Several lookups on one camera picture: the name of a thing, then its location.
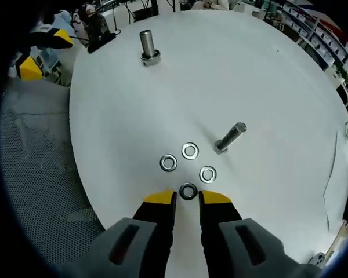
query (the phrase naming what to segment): white tabletop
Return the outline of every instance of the white tabletop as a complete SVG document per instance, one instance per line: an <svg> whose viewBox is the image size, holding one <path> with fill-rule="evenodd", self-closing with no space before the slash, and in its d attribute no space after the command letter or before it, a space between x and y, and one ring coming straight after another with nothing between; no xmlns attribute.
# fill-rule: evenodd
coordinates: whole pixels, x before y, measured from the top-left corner
<svg viewBox="0 0 348 278"><path fill-rule="evenodd" d="M153 67L139 59L145 29L161 51ZM348 115L324 72L283 33L235 12L157 16L80 53L72 79L75 160L105 228L132 217L146 195L192 182L228 196L299 262L332 243L348 188ZM248 131L215 154L236 122ZM182 157L186 142L199 146L196 160ZM171 173L159 167L167 153L178 160ZM206 165L217 170L213 184L198 178ZM198 198L178 196L166 277L206 277L200 232Z"/></svg>

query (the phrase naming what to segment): metal bolt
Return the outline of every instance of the metal bolt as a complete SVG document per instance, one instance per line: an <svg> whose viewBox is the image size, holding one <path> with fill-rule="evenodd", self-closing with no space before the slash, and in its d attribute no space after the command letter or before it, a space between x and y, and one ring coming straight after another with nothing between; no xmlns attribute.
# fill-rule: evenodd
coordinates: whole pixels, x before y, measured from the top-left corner
<svg viewBox="0 0 348 278"><path fill-rule="evenodd" d="M151 30L144 30L139 33L140 42L142 43L143 53L140 55L140 59L146 66L156 65L160 62L160 51L155 49L153 45Z"/></svg>
<svg viewBox="0 0 348 278"><path fill-rule="evenodd" d="M236 123L223 139L215 142L215 152L218 154L226 152L229 145L240 137L242 133L246 132L246 130L247 128L244 123Z"/></svg>

